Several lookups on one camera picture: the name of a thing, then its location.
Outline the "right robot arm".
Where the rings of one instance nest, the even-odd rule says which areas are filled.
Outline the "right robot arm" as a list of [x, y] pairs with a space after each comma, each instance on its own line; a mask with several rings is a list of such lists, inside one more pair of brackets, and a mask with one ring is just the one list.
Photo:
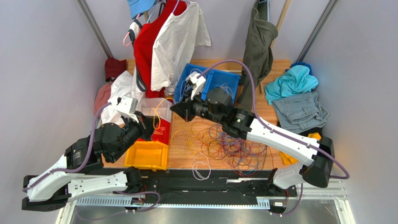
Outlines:
[[334, 157], [329, 138], [308, 138], [270, 124], [254, 113], [234, 106], [232, 97], [220, 87], [210, 90], [205, 100], [201, 96], [191, 97], [188, 92], [171, 107], [171, 111], [186, 122], [195, 117], [212, 121], [233, 138], [270, 146], [298, 160], [286, 168], [274, 169], [268, 178], [270, 187], [287, 189], [300, 183], [319, 188], [328, 186]]

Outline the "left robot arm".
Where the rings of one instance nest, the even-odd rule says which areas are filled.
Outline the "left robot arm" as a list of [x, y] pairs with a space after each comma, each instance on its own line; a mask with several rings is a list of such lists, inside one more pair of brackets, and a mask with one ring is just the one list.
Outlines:
[[61, 209], [80, 198], [107, 193], [135, 194], [144, 184], [137, 168], [127, 168], [110, 175], [86, 178], [105, 163], [115, 163], [139, 139], [151, 140], [160, 118], [136, 112], [138, 120], [123, 118], [124, 126], [105, 123], [91, 134], [77, 140], [60, 159], [41, 175], [27, 175], [23, 191], [27, 196], [21, 209], [49, 212]]

